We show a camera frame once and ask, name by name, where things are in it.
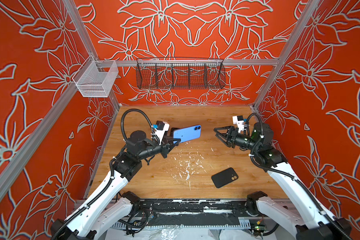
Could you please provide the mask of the blue phone case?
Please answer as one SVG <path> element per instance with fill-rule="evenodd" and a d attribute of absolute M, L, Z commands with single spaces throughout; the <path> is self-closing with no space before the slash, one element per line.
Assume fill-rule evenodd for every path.
<path fill-rule="evenodd" d="M 201 137 L 201 125 L 195 125 L 173 131 L 173 138 L 180 139 L 180 143 L 192 141 Z"/>

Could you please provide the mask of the black phone case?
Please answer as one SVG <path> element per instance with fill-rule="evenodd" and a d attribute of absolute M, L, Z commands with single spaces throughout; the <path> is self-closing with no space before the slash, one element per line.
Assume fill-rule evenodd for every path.
<path fill-rule="evenodd" d="M 236 181 L 238 178 L 239 176 L 233 168 L 227 168 L 211 176 L 211 179 L 217 189 Z"/>

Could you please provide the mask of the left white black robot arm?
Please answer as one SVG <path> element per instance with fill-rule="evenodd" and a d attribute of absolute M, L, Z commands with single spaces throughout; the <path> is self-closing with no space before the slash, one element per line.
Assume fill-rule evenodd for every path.
<path fill-rule="evenodd" d="M 96 190 L 65 220 L 56 220 L 51 226 L 53 240 L 97 240 L 113 224 L 140 211 L 140 198 L 128 191 L 111 207 L 111 200 L 131 181 L 142 168 L 142 161 L 149 163 L 156 155 L 166 158 L 178 146 L 180 139 L 167 135 L 167 122 L 148 122 L 151 136 L 144 131 L 126 135 L 124 121 L 127 114 L 137 112 L 147 121 L 149 117 L 139 109 L 125 111 L 121 118 L 121 133 L 125 145 L 110 162 L 110 171 Z"/>

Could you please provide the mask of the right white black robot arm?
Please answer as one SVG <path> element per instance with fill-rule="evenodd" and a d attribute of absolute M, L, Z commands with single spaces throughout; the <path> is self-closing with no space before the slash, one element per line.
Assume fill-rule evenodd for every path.
<path fill-rule="evenodd" d="M 296 240 L 351 239 L 348 221 L 327 209 L 300 180 L 287 158 L 273 147 L 274 132 L 259 114 L 252 113 L 246 119 L 234 116 L 233 122 L 232 126 L 214 128 L 216 137 L 229 148 L 249 151 L 251 162 L 276 181 L 298 211 L 293 214 L 262 191 L 249 194 L 246 213 L 252 217 L 265 215 L 276 223 L 267 232 L 253 229 L 254 235 L 263 237 L 282 227 Z"/>

